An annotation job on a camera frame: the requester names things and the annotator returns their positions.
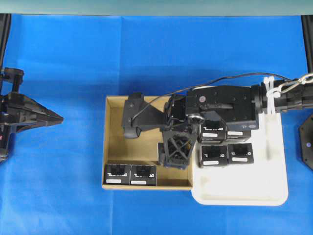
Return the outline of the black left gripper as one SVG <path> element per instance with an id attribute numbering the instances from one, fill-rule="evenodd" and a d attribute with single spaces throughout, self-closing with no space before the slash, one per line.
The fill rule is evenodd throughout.
<path id="1" fill-rule="evenodd" d="M 14 68 L 3 68 L 0 72 L 0 90 L 3 82 L 12 84 L 7 95 L 0 95 L 0 161 L 4 162 L 9 155 L 11 135 L 20 130 L 48 127 L 62 124 L 64 118 L 47 109 L 45 106 L 19 93 L 23 83 L 24 71 Z"/>

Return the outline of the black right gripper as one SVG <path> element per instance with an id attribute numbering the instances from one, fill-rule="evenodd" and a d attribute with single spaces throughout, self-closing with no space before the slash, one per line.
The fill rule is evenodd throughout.
<path id="1" fill-rule="evenodd" d="M 230 130 L 259 129 L 259 86 L 212 86 L 172 95 L 164 106 L 161 165 L 186 169 L 197 125 L 221 121 Z"/>

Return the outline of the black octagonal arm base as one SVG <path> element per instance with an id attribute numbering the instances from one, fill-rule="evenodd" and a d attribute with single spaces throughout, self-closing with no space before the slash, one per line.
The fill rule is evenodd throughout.
<path id="1" fill-rule="evenodd" d="M 298 128 L 300 139 L 299 160 L 310 171 L 313 170 L 313 115 L 311 114 Z"/>

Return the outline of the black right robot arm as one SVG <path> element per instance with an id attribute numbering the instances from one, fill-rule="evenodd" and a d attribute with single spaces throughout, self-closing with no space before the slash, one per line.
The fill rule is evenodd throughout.
<path id="1" fill-rule="evenodd" d="M 232 156 L 247 157 L 252 163 L 252 147 L 247 141 L 259 129 L 261 114 L 312 106 L 311 82 L 286 82 L 272 77 L 250 87 L 203 86 L 185 95 L 173 94 L 164 105 L 158 162 L 164 167 L 185 169 L 199 143 L 200 167 L 206 167 L 209 161 L 219 166 L 233 164 Z"/>

